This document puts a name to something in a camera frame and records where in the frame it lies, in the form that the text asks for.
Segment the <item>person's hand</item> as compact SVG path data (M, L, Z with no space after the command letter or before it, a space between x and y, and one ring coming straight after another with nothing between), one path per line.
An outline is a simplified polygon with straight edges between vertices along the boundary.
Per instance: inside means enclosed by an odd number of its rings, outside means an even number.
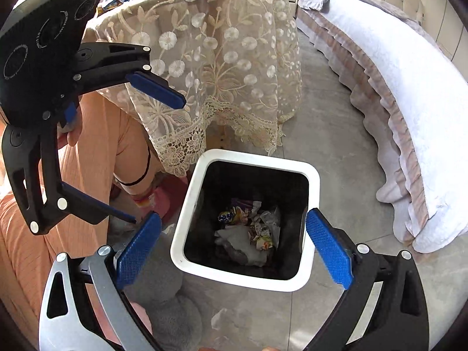
M71 124L67 124L68 130L63 132L62 130L57 132L57 148L61 149L65 146L74 147L78 143L79 136L82 133L82 110L78 106L76 116Z

